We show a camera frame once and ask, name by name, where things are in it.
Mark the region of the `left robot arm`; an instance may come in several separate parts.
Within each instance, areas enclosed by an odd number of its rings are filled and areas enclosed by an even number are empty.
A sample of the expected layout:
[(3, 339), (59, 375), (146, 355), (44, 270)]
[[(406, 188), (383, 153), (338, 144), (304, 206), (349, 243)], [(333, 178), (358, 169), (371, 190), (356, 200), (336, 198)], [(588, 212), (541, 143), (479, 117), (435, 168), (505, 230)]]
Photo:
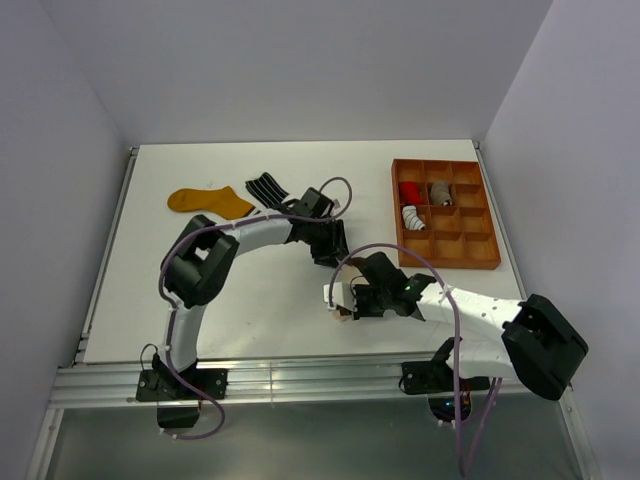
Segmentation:
[(164, 344), (152, 360), (160, 391), (172, 399), (203, 394), (195, 384), (202, 318), (237, 257), (292, 242), (307, 244), (320, 266), (333, 268), (346, 257), (337, 206), (322, 188), (308, 188), (300, 199), (239, 220), (217, 224), (204, 215), (192, 217), (160, 267), (158, 290), (170, 308)]

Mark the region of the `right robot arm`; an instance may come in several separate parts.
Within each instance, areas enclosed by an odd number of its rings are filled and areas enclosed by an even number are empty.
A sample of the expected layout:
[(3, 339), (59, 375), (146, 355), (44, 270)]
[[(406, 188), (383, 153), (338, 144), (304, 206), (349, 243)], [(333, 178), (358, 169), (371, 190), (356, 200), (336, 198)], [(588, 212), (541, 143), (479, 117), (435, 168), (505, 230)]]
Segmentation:
[(544, 296), (511, 300), (443, 289), (430, 275), (407, 276), (383, 252), (350, 264), (366, 280), (351, 289), (348, 310), (355, 318), (393, 312), (453, 329), (431, 360), (403, 366), (409, 395), (487, 390), (491, 379), (502, 378), (557, 401), (588, 353), (586, 341)]

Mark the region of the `cream brown sock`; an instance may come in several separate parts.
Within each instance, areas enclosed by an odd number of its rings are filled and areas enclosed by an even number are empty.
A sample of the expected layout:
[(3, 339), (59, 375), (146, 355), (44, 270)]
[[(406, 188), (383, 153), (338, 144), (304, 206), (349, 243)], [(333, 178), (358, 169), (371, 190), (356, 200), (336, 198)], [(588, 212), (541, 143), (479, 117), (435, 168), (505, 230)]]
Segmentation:
[(355, 300), (355, 307), (353, 312), (343, 310), (343, 309), (337, 309), (335, 311), (329, 310), (332, 316), (339, 322), (346, 322), (348, 320), (354, 319), (354, 313), (356, 309), (355, 287), (358, 285), (367, 284), (367, 280), (364, 278), (364, 276), (362, 275), (362, 272), (359, 269), (363, 260), (364, 258), (361, 256), (356, 256), (352, 259), (347, 260), (345, 265), (340, 269), (340, 271), (336, 275), (334, 283), (335, 282), (348, 283), (352, 288), (352, 292), (354, 293), (354, 300)]

